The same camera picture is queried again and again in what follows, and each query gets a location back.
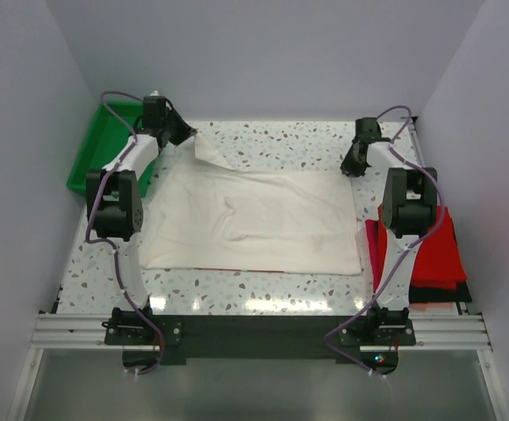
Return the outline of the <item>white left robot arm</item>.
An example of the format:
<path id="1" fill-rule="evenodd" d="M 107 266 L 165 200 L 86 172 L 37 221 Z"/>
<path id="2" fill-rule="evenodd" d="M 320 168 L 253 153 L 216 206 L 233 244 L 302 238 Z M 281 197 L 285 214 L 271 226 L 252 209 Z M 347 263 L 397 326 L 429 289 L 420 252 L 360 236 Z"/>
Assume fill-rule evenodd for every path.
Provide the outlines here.
<path id="1" fill-rule="evenodd" d="M 137 311 L 149 304 L 138 254 L 138 234 L 145 218 L 139 179 L 167 144 L 179 146 L 197 130 L 157 91 L 140 99 L 141 113 L 132 125 L 105 101 L 109 94 L 102 94 L 102 105 L 129 130 L 129 135 L 110 162 L 86 175 L 85 241 L 112 248 L 114 279 L 121 295 L 117 307 Z"/>

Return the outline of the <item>white printed t shirt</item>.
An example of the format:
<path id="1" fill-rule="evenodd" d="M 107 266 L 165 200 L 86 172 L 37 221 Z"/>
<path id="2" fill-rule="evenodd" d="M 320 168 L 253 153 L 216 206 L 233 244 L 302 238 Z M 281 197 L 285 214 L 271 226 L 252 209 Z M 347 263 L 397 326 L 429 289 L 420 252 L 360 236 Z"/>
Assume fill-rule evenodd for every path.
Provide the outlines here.
<path id="1" fill-rule="evenodd" d="M 147 206 L 143 268 L 361 273 L 345 175 L 239 170 L 201 135 L 178 149 L 179 160 Z"/>

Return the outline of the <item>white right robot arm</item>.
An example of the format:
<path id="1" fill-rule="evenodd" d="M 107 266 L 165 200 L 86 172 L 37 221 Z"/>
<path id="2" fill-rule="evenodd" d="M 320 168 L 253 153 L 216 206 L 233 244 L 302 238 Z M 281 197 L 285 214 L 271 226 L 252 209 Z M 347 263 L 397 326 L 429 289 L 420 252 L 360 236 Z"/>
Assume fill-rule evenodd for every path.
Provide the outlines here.
<path id="1" fill-rule="evenodd" d="M 443 221 L 438 215 L 437 173 L 399 153 L 394 142 L 383 136 L 376 118 L 359 118 L 341 172 L 363 177 L 371 170 L 386 174 L 379 217 L 386 230 L 387 246 L 374 298 L 380 309 L 402 311 L 409 306 L 420 245 Z"/>

